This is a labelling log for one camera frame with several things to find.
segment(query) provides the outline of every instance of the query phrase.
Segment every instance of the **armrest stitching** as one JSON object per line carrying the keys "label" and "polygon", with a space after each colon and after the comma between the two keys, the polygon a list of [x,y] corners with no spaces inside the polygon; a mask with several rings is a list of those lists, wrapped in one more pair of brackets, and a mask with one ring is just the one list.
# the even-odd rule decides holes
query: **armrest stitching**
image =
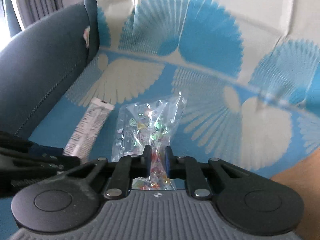
{"label": "armrest stitching", "polygon": [[48,96],[57,88],[57,86],[63,81],[65,80],[68,75],[70,75],[77,67],[77,65],[80,62],[76,63],[75,66],[69,71],[67,72],[62,78],[60,78],[60,80],[55,83],[52,88],[50,88],[50,90],[46,93],[46,95],[39,101],[39,103],[35,106],[35,108],[32,110],[32,112],[28,115],[27,119],[22,123],[22,125],[19,127],[19,129],[15,132],[14,135],[18,135],[18,133],[21,131],[21,129],[25,126],[25,124],[31,119],[31,117],[35,114],[35,112],[38,110],[38,108],[41,106],[41,104],[48,98]]}

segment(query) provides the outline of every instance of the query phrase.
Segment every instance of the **silver screw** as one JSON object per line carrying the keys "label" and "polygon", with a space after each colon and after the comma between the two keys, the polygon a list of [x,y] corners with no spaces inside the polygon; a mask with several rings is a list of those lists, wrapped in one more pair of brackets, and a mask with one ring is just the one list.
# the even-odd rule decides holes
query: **silver screw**
{"label": "silver screw", "polygon": [[118,188],[108,189],[106,195],[108,197],[119,197],[122,194],[122,191]]}
{"label": "silver screw", "polygon": [[58,168],[57,165],[55,165],[54,163],[50,163],[49,166],[53,167],[53,168]]}
{"label": "silver screw", "polygon": [[210,195],[210,191],[205,188],[198,188],[195,190],[195,195],[197,197],[207,197]]}

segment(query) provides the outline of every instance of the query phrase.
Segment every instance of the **clear plastic bag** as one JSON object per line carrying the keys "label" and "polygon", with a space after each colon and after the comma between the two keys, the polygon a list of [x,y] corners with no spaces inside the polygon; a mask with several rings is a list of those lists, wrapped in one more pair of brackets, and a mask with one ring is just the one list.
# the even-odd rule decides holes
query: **clear plastic bag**
{"label": "clear plastic bag", "polygon": [[119,110],[112,161],[126,155],[142,154],[145,145],[152,147],[148,178],[133,181],[133,189],[174,189],[163,168],[164,150],[177,131],[186,99],[177,95],[147,103],[124,105]]}

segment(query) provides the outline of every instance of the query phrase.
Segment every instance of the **gray leather armrest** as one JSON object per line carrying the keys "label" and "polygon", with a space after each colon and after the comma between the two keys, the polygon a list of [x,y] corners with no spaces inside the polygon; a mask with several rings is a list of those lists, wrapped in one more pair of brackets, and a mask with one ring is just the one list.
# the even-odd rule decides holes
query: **gray leather armrest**
{"label": "gray leather armrest", "polygon": [[84,4],[16,35],[0,52],[0,130],[27,138],[87,65]]}

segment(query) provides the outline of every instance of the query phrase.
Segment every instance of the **transparent plastic packaging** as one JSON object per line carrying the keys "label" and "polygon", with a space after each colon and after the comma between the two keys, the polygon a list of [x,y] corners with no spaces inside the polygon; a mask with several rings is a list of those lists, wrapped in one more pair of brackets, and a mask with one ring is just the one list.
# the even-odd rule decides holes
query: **transparent plastic packaging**
{"label": "transparent plastic packaging", "polygon": [[164,150],[177,131],[186,99],[181,92],[147,103],[124,105],[119,110],[112,161],[126,155],[143,153],[145,145],[152,147],[148,178],[133,181],[132,189],[174,189],[162,165]]}

